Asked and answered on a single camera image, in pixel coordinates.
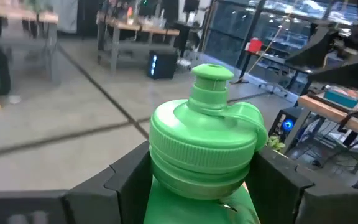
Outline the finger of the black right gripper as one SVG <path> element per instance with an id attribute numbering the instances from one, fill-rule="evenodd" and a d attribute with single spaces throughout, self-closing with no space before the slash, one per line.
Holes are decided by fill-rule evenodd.
<path id="1" fill-rule="evenodd" d="M 322 67 L 337 33 L 334 26 L 311 26 L 307 43 L 301 49 L 292 52 L 285 62 L 299 67 Z"/>
<path id="2" fill-rule="evenodd" d="M 338 67 L 316 70 L 308 76 L 308 80 L 358 89 L 358 54 L 351 56 Z"/>

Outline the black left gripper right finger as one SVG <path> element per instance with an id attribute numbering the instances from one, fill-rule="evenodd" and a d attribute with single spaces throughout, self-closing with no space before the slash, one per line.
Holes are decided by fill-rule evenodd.
<path id="1" fill-rule="evenodd" d="M 261 223 L 358 224 L 358 190 L 272 150 L 256 152 L 246 177 Z"/>

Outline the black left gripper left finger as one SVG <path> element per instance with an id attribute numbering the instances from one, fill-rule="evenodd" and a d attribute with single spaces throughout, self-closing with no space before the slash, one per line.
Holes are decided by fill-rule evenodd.
<path id="1" fill-rule="evenodd" d="M 70 190 L 0 192 L 0 224 L 141 224 L 152 185 L 145 141 Z"/>

